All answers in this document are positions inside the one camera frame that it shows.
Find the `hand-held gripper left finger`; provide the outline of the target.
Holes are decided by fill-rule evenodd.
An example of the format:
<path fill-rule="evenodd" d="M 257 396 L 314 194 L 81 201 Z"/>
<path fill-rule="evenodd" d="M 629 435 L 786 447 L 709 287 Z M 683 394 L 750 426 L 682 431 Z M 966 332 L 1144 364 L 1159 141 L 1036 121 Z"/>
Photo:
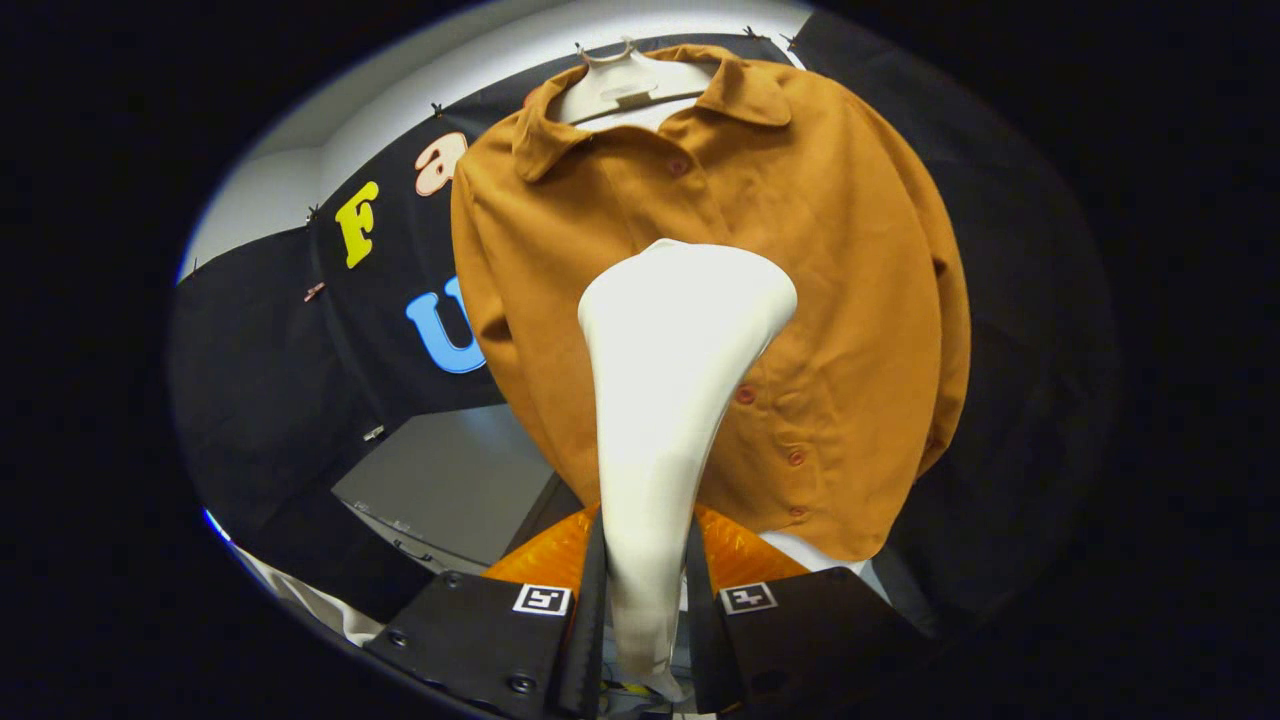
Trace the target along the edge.
<path fill-rule="evenodd" d="M 484 717 L 595 719 L 608 615 L 605 538 L 593 507 L 489 575 L 442 573 L 365 650 Z"/>

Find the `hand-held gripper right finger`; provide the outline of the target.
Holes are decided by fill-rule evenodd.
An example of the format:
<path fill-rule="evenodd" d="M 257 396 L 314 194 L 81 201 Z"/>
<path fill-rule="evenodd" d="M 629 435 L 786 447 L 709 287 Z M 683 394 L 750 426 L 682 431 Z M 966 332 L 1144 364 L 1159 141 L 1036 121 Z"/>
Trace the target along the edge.
<path fill-rule="evenodd" d="M 936 643 L 846 568 L 806 570 L 696 506 L 685 553 L 698 712 L 832 719 L 919 669 Z"/>

